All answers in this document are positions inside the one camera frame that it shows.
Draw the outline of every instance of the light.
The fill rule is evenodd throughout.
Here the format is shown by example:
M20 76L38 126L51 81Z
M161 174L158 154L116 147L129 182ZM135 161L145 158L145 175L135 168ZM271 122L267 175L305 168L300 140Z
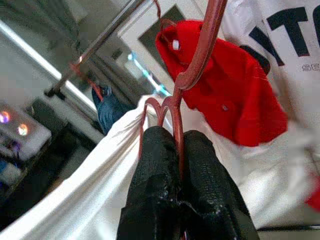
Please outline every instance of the light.
M18 133L21 135L21 136L26 136L28 134L28 127L27 125L25 124L20 124L18 126Z
M6 111L0 113L0 123L7 124L10 121L10 115Z

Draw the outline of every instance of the red shirt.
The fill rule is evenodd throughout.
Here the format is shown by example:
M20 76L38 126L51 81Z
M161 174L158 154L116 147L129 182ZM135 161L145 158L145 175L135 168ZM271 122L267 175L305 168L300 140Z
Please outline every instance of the red shirt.
M184 72L195 53L202 21L178 22L156 37L156 47L172 79ZM172 42L178 40L179 49ZM284 133L282 110L259 63L232 43L217 39L198 83L183 93L191 109L202 112L211 128L236 144L257 146Z

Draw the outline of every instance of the black fabric glove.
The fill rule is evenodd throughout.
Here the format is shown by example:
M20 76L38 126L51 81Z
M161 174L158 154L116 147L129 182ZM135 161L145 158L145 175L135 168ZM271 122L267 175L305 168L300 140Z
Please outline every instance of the black fabric glove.
M182 202L189 240L258 240L240 191L199 131L184 133Z
M172 135L160 126L143 134L142 155L121 210L117 240L179 240L181 213L178 154Z

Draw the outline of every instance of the white t-shirt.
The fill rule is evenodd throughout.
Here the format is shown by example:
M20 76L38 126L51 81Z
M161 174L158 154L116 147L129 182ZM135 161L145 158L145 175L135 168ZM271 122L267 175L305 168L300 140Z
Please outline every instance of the white t-shirt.
M320 1L228 0L221 30L260 62L284 108L290 112L289 96L298 121L320 136Z

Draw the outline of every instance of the white cloth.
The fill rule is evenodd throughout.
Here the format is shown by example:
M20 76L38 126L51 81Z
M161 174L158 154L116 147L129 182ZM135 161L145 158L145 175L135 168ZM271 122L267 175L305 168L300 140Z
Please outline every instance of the white cloth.
M228 0L221 29L227 41L268 60L273 89L279 99L287 91L296 118L317 133L320 157L320 1Z
M138 162L146 98L113 125L70 178L1 232L0 240L115 239ZM289 211L310 193L313 179L301 164L305 161L301 149L308 138L295 137L301 141L290 143L289 136L298 134L293 130L266 146L241 147L214 133L201 113L185 103L181 109L184 131L198 130L213 142L217 157L239 186L256 228ZM154 111L149 111L145 127L156 122ZM172 132L170 122L165 121L165 128Z

